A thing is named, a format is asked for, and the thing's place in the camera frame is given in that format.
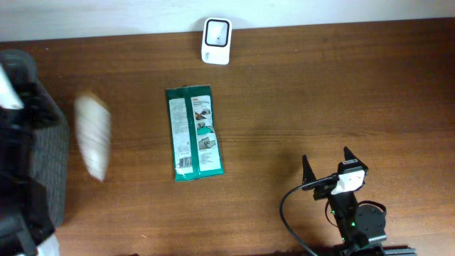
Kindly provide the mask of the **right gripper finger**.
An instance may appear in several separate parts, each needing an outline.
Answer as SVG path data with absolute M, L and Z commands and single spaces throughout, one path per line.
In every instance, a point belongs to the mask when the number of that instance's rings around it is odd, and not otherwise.
M 343 148 L 343 152 L 346 161 L 352 161 L 357 166 L 361 166 L 365 173 L 369 171 L 369 167 L 365 165 L 358 157 L 356 157 L 347 146 Z
M 303 176 L 301 188 L 303 191 L 311 190 L 314 188 L 314 183 L 317 181 L 315 174 L 311 168 L 309 160 L 306 155 L 302 156 Z

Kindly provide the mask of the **green wipes pack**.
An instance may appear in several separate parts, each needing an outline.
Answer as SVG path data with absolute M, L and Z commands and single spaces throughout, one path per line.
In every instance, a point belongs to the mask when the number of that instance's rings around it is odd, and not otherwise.
M 166 90 L 175 181 L 224 174 L 209 85 Z

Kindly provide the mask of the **white cream tube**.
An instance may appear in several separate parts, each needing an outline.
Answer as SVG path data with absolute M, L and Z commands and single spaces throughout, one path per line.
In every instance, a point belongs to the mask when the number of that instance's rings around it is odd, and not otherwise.
M 110 158 L 111 113 L 93 92 L 81 92 L 74 102 L 75 135 L 82 160 L 91 177 L 103 182 Z

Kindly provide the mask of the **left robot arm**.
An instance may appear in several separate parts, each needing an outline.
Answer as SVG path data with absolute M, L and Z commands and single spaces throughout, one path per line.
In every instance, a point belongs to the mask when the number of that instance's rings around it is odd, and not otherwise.
M 3 50 L 1 68 L 13 100 L 1 108 L 1 254 L 37 255 L 55 228 L 46 188 L 31 174 L 35 132 L 57 125 L 59 116 L 28 53 Z

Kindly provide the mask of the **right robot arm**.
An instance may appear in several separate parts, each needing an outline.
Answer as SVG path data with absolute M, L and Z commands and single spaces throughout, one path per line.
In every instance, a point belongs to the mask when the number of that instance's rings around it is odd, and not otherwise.
M 410 247 L 383 247 L 386 241 L 386 207 L 375 201 L 358 201 L 355 192 L 365 185 L 369 168 L 348 147 L 343 148 L 345 160 L 337 172 L 317 179 L 309 160 L 302 156 L 303 190 L 314 192 L 314 200 L 326 199 L 343 243 L 333 248 L 334 255 L 416 255 Z

